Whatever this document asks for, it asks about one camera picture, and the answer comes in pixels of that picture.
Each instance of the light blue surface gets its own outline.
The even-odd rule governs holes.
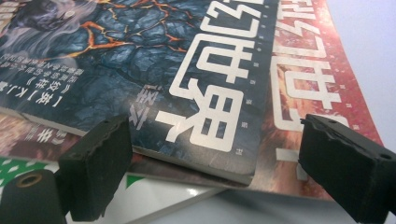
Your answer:
[[[396,151],[396,1],[327,1],[376,128]],[[336,203],[227,191],[153,223],[355,222]]]

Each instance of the table surface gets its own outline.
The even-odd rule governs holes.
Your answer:
[[[381,139],[396,151],[396,1],[327,3]],[[153,223],[355,222],[336,203],[228,190]]]

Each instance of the book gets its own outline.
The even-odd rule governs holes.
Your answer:
[[[281,1],[271,64],[271,92],[256,173],[249,186],[149,159],[130,172],[162,179],[331,200],[298,163],[305,114],[336,119],[381,143],[325,0]]]
[[[125,113],[134,151],[249,184],[277,3],[2,1],[1,111],[79,135]]]
[[[34,169],[56,172],[56,160],[79,136],[0,114],[0,198],[8,181]],[[104,217],[94,223],[147,223],[221,189],[126,175]],[[75,223],[67,217],[67,223]]]

